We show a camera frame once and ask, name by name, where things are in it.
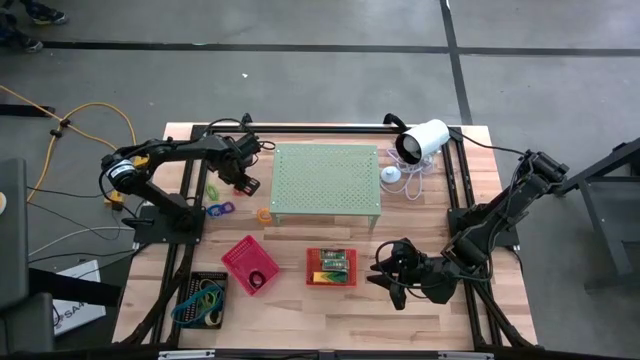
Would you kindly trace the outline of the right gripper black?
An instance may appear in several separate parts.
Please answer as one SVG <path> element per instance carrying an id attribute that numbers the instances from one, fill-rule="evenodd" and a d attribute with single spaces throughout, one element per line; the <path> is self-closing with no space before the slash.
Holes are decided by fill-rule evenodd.
<path id="1" fill-rule="evenodd" d="M 443 257 L 427 256 L 408 239 L 395 241 L 390 257 L 377 261 L 374 270 L 389 271 L 389 276 L 368 275 L 367 280 L 390 289 L 396 310 L 405 308 L 407 290 L 419 290 L 435 304 L 446 304 L 456 291 L 458 270 L 454 264 Z"/>

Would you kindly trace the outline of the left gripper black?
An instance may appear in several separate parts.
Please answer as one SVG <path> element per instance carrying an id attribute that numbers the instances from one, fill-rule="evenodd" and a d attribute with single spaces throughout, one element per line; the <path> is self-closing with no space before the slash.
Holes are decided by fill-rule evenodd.
<path id="1" fill-rule="evenodd" d="M 227 185 L 232 185 L 235 190 L 252 196 L 260 187 L 259 180 L 246 174 L 246 169 L 253 164 L 253 156 L 261 151 L 258 137 L 246 133 L 239 140 L 231 136 L 221 138 L 227 147 L 220 163 L 216 165 L 218 176 Z"/>

